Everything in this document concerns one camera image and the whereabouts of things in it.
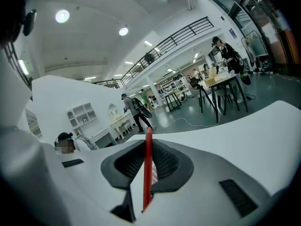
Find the white partition wall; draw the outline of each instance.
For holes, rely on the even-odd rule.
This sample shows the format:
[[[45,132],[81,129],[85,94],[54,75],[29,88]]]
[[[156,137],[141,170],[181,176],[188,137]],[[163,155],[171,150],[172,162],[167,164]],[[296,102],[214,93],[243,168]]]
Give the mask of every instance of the white partition wall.
[[[108,129],[116,138],[117,132],[110,127],[109,105],[114,104],[119,113],[123,114],[122,93],[123,88],[111,89],[52,75],[34,80],[32,97],[43,140],[53,145],[61,132],[72,132],[67,112],[88,103],[100,122],[95,130]]]

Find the person in green shirt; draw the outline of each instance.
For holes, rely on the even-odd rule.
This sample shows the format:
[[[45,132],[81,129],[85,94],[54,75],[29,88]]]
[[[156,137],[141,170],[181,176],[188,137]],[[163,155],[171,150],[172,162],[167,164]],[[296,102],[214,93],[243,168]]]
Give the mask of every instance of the person in green shirt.
[[[143,89],[141,89],[141,92],[142,92],[142,93],[141,93],[142,100],[143,100],[143,102],[147,105],[147,109],[149,109],[150,112],[154,111],[154,110],[152,109],[151,103],[150,103],[150,101],[148,100],[147,95],[146,95],[146,93],[144,92]]]

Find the white column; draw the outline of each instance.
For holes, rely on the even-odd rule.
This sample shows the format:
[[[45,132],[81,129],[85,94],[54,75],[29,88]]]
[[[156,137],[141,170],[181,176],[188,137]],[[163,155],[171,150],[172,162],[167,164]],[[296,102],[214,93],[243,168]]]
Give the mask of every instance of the white column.
[[[156,99],[158,100],[159,105],[164,106],[164,104],[161,100],[160,94],[157,91],[156,87],[154,86],[154,82],[149,78],[149,76],[146,76],[146,80],[147,80],[148,84],[150,85],[150,88],[151,88],[152,92],[154,93]]]
[[[209,65],[209,68],[211,68],[211,64],[212,64],[211,58],[209,57],[209,55],[205,55],[204,57],[205,57],[207,65]]]

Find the white cable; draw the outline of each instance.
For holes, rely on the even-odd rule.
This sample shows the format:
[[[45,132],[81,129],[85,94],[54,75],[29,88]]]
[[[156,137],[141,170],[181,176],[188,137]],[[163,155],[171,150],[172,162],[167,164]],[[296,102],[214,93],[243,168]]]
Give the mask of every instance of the white cable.
[[[169,128],[172,124],[174,124],[174,123],[175,123],[176,121],[178,121],[178,120],[185,120],[187,124],[189,124],[189,125],[191,125],[191,126],[194,126],[194,127],[214,127],[214,126],[217,126],[217,125],[220,123],[220,121],[221,121],[221,116],[220,116],[220,114],[218,114],[218,122],[217,122],[214,126],[199,126],[199,125],[192,125],[192,124],[190,124],[185,118],[179,118],[179,119],[174,120],[174,122],[171,123],[169,126],[163,127],[163,128],[160,128],[160,129],[157,129],[156,132],[155,132],[155,134],[157,134],[157,132],[158,132],[159,130],[163,130],[163,129]]]

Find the round ceiling light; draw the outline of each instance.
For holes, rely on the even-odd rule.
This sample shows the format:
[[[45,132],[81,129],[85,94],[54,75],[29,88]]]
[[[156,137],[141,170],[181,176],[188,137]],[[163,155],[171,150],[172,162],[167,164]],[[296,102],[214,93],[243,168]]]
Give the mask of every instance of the round ceiling light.
[[[69,12],[67,10],[60,10],[57,12],[55,19],[58,23],[64,23],[69,19]]]
[[[124,35],[126,35],[127,33],[128,33],[128,29],[127,29],[127,28],[122,28],[122,29],[119,30],[119,34],[120,34],[121,36],[124,36]]]

